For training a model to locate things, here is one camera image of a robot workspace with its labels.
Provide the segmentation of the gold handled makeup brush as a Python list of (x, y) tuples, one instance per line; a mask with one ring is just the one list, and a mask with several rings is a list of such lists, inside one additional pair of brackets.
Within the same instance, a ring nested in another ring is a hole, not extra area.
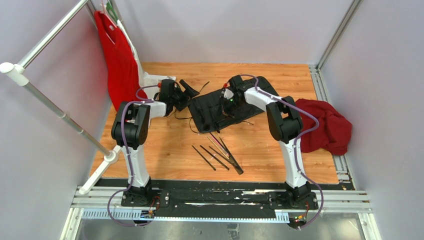
[(229, 154), (215, 141), (213, 140), (211, 137), (206, 136), (210, 142), (212, 142), (212, 144), (226, 157), (229, 158)]

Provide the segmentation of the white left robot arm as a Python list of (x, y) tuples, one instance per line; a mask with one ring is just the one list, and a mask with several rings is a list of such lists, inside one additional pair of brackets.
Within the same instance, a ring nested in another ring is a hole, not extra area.
[(135, 100), (120, 103), (111, 136), (125, 157), (127, 190), (138, 188), (133, 198), (140, 206), (149, 206), (153, 201), (153, 193), (147, 189), (151, 185), (151, 177), (144, 154), (151, 120), (167, 117), (173, 109), (182, 111), (199, 94), (183, 79), (179, 82), (163, 79), (157, 84), (139, 88), (135, 92)]

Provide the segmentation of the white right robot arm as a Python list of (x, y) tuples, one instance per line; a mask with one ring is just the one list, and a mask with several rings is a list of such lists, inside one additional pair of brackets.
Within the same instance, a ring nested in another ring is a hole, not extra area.
[(294, 209), (306, 202), (311, 192), (306, 177), (298, 141), (303, 128), (299, 108), (292, 97), (281, 97), (259, 87), (259, 78), (250, 84), (241, 75), (232, 77), (223, 85), (219, 97), (222, 112), (230, 115), (242, 105), (249, 104), (264, 111), (271, 136), (281, 148), (286, 171), (286, 203)]

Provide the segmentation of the black angled makeup brush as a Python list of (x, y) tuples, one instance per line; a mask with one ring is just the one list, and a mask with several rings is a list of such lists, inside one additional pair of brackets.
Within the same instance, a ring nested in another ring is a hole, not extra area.
[(214, 154), (212, 154), (210, 151), (208, 151), (205, 147), (203, 147), (202, 145), (199, 145), (205, 152), (207, 152), (213, 159), (215, 159), (219, 164), (221, 164), (225, 169), (227, 169), (228, 171), (230, 170), (230, 168), (228, 166), (226, 166), (222, 161), (220, 161)]

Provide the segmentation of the black leather brush roll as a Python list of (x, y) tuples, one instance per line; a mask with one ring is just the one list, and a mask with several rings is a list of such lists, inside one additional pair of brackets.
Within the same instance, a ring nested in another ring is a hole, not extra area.
[(263, 113), (260, 108), (242, 103), (226, 105), (227, 112), (223, 113), (222, 89), (197, 96), (190, 101), (188, 109), (197, 131), (201, 134), (222, 130), (230, 125), (241, 123), (251, 117)]

